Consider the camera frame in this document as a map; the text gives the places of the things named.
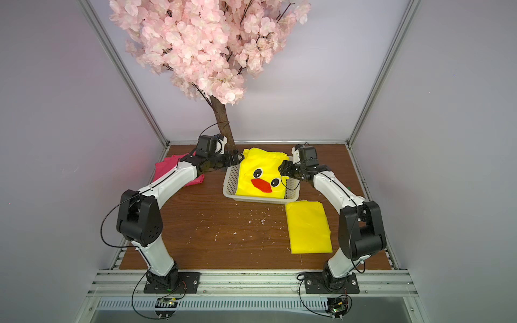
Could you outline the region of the right controller board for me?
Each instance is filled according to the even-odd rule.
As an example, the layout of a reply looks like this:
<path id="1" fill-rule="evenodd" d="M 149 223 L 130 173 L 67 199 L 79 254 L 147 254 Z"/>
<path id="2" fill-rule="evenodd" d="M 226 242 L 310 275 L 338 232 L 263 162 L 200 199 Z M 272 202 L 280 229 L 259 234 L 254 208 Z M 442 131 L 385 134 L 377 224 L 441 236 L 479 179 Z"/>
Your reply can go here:
<path id="1" fill-rule="evenodd" d="M 328 297 L 327 298 L 327 309 L 326 313 L 330 315 L 332 319 L 343 319 L 343 317 L 350 311 L 352 301 L 346 295 L 339 297 Z"/>

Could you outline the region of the plain yellow raincoat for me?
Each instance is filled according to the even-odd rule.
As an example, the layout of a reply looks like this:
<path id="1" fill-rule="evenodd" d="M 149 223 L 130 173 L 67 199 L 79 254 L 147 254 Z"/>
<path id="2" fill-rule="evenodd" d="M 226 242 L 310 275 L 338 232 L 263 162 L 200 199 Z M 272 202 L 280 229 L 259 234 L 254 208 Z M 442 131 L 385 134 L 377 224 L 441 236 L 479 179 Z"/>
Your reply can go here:
<path id="1" fill-rule="evenodd" d="M 324 254 L 333 251 L 331 230 L 322 203 L 288 203 L 285 212 L 292 254 Z"/>

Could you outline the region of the controller board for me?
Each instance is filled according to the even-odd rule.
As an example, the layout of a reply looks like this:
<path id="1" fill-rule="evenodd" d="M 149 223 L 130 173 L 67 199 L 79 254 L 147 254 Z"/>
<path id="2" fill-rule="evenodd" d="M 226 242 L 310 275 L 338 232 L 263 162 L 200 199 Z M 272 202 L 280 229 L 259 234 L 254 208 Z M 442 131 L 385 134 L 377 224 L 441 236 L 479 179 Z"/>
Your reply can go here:
<path id="1" fill-rule="evenodd" d="M 160 297 L 156 300 L 154 309 L 159 320 L 171 318 L 177 311 L 179 301 L 174 297 Z"/>
<path id="2" fill-rule="evenodd" d="M 328 297 L 327 298 L 327 309 L 326 313 L 330 315 L 332 319 L 343 319 L 343 317 L 350 311 L 352 301 L 346 295 L 339 297 Z"/>

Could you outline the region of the pink cherry blossom tree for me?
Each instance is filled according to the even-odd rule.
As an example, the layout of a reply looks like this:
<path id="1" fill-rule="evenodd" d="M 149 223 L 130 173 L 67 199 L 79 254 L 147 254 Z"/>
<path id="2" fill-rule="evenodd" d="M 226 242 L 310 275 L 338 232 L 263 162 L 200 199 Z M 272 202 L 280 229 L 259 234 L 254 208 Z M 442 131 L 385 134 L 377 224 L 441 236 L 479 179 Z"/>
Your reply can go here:
<path id="1" fill-rule="evenodd" d="M 245 95 L 245 77 L 260 75 L 282 51 L 308 1 L 119 0 L 110 20 L 128 34 L 127 52 L 152 73 L 171 73 L 187 98 L 213 110 L 226 147 L 236 147 L 226 108 Z"/>

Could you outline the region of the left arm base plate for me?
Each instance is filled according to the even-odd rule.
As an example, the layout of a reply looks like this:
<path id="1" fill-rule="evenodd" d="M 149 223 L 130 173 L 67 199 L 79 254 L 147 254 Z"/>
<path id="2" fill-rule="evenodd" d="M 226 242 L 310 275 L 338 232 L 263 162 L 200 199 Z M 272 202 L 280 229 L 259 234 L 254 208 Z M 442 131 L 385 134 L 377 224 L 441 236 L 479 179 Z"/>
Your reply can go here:
<path id="1" fill-rule="evenodd" d="M 146 273 L 144 293 L 186 293 L 197 292 L 201 274 L 192 271 L 172 271 L 167 276 L 157 276 L 151 272 Z"/>

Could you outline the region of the white perforated plastic basket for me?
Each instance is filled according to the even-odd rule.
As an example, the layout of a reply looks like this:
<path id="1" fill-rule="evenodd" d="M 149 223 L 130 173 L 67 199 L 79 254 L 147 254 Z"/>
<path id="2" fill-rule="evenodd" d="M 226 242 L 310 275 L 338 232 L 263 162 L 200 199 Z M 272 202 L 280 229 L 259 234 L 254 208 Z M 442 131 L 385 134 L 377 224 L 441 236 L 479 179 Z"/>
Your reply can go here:
<path id="1" fill-rule="evenodd" d="M 281 176 L 282 162 L 292 157 L 282 152 L 245 149 L 244 159 L 229 167 L 223 182 L 223 195 L 242 202 L 286 205 L 298 200 L 299 180 Z"/>

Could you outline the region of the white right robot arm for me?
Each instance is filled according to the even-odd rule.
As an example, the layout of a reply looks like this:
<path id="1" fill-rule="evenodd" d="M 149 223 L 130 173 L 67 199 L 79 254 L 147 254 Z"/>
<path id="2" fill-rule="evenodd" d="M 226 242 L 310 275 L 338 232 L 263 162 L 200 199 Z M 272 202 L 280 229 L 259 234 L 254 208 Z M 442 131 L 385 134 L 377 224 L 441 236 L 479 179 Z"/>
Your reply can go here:
<path id="1" fill-rule="evenodd" d="M 324 282 L 335 285 L 387 247 L 381 209 L 378 203 L 355 195 L 337 179 L 331 168 L 320 164 L 312 145 L 296 145 L 292 155 L 293 161 L 280 165 L 280 174 L 309 182 L 339 214 L 339 249 L 323 270 Z"/>

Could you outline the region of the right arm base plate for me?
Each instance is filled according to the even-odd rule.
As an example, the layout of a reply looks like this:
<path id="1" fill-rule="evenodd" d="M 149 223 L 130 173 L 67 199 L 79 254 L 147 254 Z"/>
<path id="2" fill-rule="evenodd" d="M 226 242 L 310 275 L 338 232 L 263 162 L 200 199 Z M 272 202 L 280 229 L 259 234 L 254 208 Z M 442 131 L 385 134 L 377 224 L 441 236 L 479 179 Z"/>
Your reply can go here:
<path id="1" fill-rule="evenodd" d="M 335 278 L 326 271 L 304 272 L 304 289 L 307 294 L 359 294 L 359 283 L 355 273 Z"/>

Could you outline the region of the left controller board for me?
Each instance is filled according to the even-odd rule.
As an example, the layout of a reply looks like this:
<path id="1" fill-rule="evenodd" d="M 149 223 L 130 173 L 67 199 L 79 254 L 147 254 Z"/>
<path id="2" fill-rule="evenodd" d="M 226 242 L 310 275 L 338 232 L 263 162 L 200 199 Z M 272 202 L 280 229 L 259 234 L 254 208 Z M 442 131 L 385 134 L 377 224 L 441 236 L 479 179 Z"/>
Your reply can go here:
<path id="1" fill-rule="evenodd" d="M 177 311 L 179 301 L 174 297 L 160 297 L 156 300 L 154 309 L 159 320 L 171 318 Z"/>

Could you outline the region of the aluminium front rail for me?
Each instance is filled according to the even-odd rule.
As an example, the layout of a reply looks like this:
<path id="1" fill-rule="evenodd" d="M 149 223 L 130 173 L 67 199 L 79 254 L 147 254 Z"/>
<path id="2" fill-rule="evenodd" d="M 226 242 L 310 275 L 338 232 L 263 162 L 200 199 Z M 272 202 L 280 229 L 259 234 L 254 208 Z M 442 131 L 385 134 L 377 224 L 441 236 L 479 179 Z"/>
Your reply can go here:
<path id="1" fill-rule="evenodd" d="M 351 296 L 416 297 L 417 289 L 408 271 L 366 271 L 352 273 L 335 287 L 325 288 L 318 271 L 297 270 L 181 271 L 179 287 L 149 283 L 144 271 L 103 270 L 94 277 L 90 297 L 158 297 L 171 293 L 196 297 L 240 296 Z"/>

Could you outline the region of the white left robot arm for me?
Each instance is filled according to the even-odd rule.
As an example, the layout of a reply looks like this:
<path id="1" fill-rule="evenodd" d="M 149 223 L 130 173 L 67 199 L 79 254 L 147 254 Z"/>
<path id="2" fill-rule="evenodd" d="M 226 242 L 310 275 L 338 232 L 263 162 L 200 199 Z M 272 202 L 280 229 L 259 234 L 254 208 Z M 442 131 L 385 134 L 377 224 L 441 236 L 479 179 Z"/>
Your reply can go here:
<path id="1" fill-rule="evenodd" d="M 125 191 L 121 196 L 117 231 L 143 257 L 148 266 L 147 277 L 170 289 L 176 285 L 179 274 L 178 265 L 162 239 L 161 208 L 180 189 L 200 176 L 240 164 L 244 160 L 243 153 L 227 148 L 227 142 L 221 134 L 200 136 L 196 148 L 181 157 L 171 170 L 146 187 Z"/>

